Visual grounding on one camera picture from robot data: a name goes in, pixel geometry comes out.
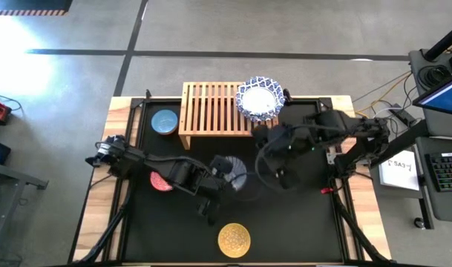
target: computer monitor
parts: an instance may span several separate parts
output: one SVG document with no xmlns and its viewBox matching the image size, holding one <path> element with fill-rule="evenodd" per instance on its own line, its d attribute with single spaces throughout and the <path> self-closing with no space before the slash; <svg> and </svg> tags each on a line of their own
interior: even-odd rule
<svg viewBox="0 0 452 267">
<path fill-rule="evenodd" d="M 452 114 L 452 77 L 419 96 L 413 105 Z"/>
</svg>

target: light blue bowl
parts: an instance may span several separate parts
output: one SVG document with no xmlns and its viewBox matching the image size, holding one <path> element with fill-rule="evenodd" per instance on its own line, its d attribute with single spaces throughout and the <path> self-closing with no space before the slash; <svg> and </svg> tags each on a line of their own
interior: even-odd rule
<svg viewBox="0 0 452 267">
<path fill-rule="evenodd" d="M 235 100 L 239 112 L 253 122 L 275 118 L 285 103 L 278 82 L 262 76 L 252 77 L 240 85 Z"/>
<path fill-rule="evenodd" d="M 158 111 L 151 118 L 151 127 L 159 134 L 171 134 L 178 127 L 178 117 L 170 110 Z"/>
</svg>

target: wooden dish rack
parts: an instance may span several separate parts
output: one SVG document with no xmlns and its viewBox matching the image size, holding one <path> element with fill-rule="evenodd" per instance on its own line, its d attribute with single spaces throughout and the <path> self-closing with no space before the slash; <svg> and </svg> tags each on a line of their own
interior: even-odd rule
<svg viewBox="0 0 452 267">
<path fill-rule="evenodd" d="M 251 122 L 236 108 L 235 93 L 242 82 L 184 82 L 178 134 L 186 150 L 194 136 L 251 136 L 261 124 L 271 128 L 278 117 L 266 122 Z"/>
</svg>

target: concrete floor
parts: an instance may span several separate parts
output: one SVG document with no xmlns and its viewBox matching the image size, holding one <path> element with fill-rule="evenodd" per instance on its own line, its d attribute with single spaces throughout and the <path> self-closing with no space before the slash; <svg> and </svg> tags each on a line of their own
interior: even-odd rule
<svg viewBox="0 0 452 267">
<path fill-rule="evenodd" d="M 0 142 L 8 165 L 49 179 L 29 188 L 4 244 L 23 266 L 66 263 L 95 152 L 123 56 L 27 55 L 27 48 L 126 50 L 140 0 L 74 0 L 65 17 L 0 17 L 0 93 L 18 99 Z M 136 50 L 406 55 L 430 47 L 452 28 L 452 0 L 150 0 Z M 179 95 L 184 81 L 241 81 L 264 75 L 300 95 L 354 99 L 409 70 L 407 62 L 302 59 L 139 57 L 123 96 Z M 355 103 L 364 108 L 383 93 Z M 403 103 L 402 88 L 386 97 Z M 419 108 L 408 109 L 422 116 Z M 395 260 L 452 266 L 452 223 L 433 231 L 412 226 L 418 202 L 378 195 Z"/>
</svg>

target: gold patterned plate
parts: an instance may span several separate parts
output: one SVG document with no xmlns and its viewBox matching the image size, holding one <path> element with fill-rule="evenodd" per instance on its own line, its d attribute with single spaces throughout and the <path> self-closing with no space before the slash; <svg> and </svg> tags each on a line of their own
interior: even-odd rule
<svg viewBox="0 0 452 267">
<path fill-rule="evenodd" d="M 242 225 L 229 223 L 220 230 L 217 243 L 227 257 L 239 258 L 250 248 L 250 234 Z"/>
</svg>

